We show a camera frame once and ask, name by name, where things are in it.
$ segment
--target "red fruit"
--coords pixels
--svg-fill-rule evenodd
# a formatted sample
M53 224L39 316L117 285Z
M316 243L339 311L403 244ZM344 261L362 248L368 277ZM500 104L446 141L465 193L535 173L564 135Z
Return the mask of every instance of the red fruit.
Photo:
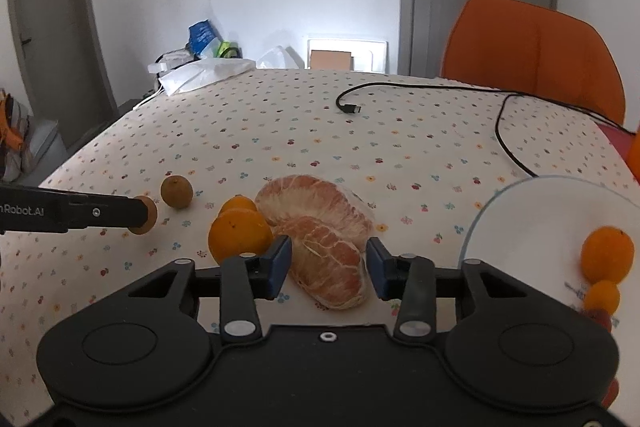
M582 310L582 315L589 317L596 324L611 332L611 316L604 310Z
M609 390L607 391L607 394L602 399L602 406L604 407L604 409L608 409L609 407L611 407L611 404L615 402L619 393L620 393L620 384L618 383L618 379L614 378L613 382L611 382L611 384L609 385Z

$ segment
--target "white tablecloth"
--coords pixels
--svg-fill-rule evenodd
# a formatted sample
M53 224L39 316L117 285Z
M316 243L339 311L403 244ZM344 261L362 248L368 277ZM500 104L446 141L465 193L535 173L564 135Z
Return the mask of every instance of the white tablecloth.
M86 229L64 235L8 232L0 239L0 410L22 425L50 407L35 364L38 341L65 317L173 259L215 266L207 233L222 203L253 198L272 178L297 172L344 184L369 206L377 234L395 255L415 253L454 267L465 233L497 190L526 177L502 151L494 122L503 94L373 87L335 97L354 84L397 76L332 71L258 70L213 86L159 97L98 136L45 187L135 196L158 203L148 234ZM444 80L410 82L455 85ZM538 174L565 174L612 188L640 204L640 188L597 126L581 114L517 98L508 102L502 136ZM190 208L159 200L165 176L193 184ZM273 302L259 301L271 323L385 323L399 302L370 296L345 312L322 309L287 280ZM199 322L217 330L215 299ZM438 328L453 324L452 306Z

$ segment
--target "small orange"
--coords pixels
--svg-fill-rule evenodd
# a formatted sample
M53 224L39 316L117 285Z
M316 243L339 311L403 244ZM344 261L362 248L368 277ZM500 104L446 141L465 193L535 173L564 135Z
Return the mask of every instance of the small orange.
M255 206L255 203L252 200L246 196L241 196L240 194L236 194L233 198L223 204L218 215L230 208L247 208L248 210L254 210L255 212L258 211L258 207Z
M602 406L604 409L608 409L611 407L611 404L615 402L616 398L620 394L620 384L618 383L618 379L614 378L613 382L609 385L609 390L607 394L602 399Z
M607 280L619 284L631 270L635 250L631 238L616 227L594 230L582 245L582 273L590 283Z
M187 208L193 200L193 187L184 176L169 176L160 185L160 197L172 208Z
M218 264L245 252L261 255L272 241L273 233L262 214L248 208L222 212L209 229L209 251Z
M613 315L620 306L620 291L611 281L596 282L584 296L585 310L604 310Z

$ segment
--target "cardboard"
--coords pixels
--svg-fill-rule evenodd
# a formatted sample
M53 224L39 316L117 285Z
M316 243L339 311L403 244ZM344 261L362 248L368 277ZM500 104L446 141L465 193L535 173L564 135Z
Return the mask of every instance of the cardboard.
M309 67L312 70L351 71L351 53L313 50Z

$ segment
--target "orange chair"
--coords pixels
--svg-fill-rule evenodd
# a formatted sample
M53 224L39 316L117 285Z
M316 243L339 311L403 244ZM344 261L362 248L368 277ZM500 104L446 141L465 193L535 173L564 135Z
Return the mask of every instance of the orange chair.
M442 76L581 105L625 118L618 68L587 23L514 0L469 0L451 31Z

